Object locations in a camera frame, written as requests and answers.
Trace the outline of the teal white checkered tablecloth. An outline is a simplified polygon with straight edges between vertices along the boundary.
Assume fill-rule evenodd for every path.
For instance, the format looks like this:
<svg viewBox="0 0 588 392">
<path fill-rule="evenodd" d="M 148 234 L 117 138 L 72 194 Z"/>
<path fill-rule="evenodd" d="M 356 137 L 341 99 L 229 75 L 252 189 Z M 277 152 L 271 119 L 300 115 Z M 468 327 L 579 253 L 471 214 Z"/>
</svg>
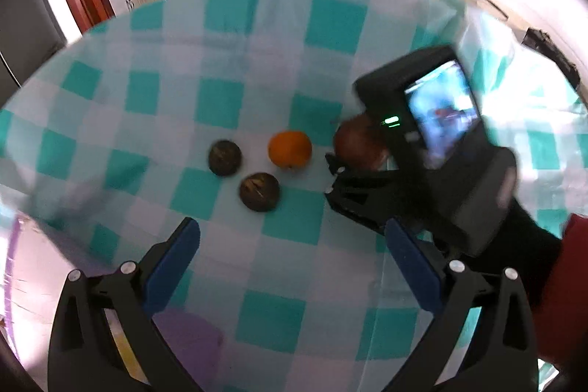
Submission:
<svg viewBox="0 0 588 392">
<path fill-rule="evenodd" d="M 325 156 L 362 73 L 445 44 L 558 236 L 587 211 L 587 111 L 462 0 L 164 0 L 113 18 L 2 109 L 1 202 L 110 265 L 196 219 L 173 301 L 227 337 L 216 389 L 373 391 L 426 316 L 383 241 L 328 206 Z"/>
</svg>

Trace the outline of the orange tangerine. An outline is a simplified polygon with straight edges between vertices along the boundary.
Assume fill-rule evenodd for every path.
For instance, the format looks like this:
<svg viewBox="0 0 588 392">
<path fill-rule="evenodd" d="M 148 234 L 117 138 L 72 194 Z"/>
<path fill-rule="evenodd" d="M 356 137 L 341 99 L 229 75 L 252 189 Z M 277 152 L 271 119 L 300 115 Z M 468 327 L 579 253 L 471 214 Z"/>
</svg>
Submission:
<svg viewBox="0 0 588 392">
<path fill-rule="evenodd" d="M 302 131 L 287 130 L 276 133 L 267 145 L 269 160 L 282 169 L 304 168 L 312 157 L 312 143 Z"/>
</svg>

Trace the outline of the red apple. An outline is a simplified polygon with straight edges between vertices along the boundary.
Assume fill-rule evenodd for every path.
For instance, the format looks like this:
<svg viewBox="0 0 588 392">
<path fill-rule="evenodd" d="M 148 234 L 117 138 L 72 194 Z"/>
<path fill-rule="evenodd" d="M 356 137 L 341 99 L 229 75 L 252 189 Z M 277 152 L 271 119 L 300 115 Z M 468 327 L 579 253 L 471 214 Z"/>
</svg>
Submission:
<svg viewBox="0 0 588 392">
<path fill-rule="evenodd" d="M 343 121 L 334 135 L 333 146 L 339 159 L 362 171 L 379 170 L 390 155 L 381 132 L 367 114 Z"/>
</svg>

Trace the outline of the grey refrigerator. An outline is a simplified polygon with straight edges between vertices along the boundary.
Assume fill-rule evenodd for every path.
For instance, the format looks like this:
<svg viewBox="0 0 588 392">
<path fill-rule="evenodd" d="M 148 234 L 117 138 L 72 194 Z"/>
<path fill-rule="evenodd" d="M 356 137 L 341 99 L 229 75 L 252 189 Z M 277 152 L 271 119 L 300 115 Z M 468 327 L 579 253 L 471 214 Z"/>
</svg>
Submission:
<svg viewBox="0 0 588 392">
<path fill-rule="evenodd" d="M 66 45 L 47 0 L 0 0 L 0 101 Z"/>
</svg>

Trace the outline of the dark passion fruit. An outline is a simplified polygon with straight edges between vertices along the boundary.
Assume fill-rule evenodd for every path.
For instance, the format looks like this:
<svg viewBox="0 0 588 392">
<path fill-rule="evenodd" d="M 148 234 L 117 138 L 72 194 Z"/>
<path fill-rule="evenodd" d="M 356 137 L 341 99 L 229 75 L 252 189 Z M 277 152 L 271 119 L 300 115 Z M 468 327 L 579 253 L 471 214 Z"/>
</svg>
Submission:
<svg viewBox="0 0 588 392">
<path fill-rule="evenodd" d="M 245 177 L 238 189 L 238 196 L 243 205 L 259 213 L 274 210 L 279 203 L 280 194 L 280 183 L 277 178 L 265 172 Z"/>
<path fill-rule="evenodd" d="M 242 163 L 239 146 L 228 139 L 220 139 L 210 146 L 207 163 L 210 171 L 220 177 L 235 174 Z"/>
</svg>

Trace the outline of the purple storage box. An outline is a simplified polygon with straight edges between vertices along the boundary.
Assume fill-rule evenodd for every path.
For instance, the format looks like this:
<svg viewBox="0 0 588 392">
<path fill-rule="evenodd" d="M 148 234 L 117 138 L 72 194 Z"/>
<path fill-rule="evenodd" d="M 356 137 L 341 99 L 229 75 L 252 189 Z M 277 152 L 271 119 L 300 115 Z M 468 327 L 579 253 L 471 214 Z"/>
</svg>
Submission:
<svg viewBox="0 0 588 392">
<path fill-rule="evenodd" d="M 175 307 L 200 245 L 184 218 L 115 271 L 32 219 L 1 236 L 4 391 L 210 391 L 223 334 Z"/>
</svg>

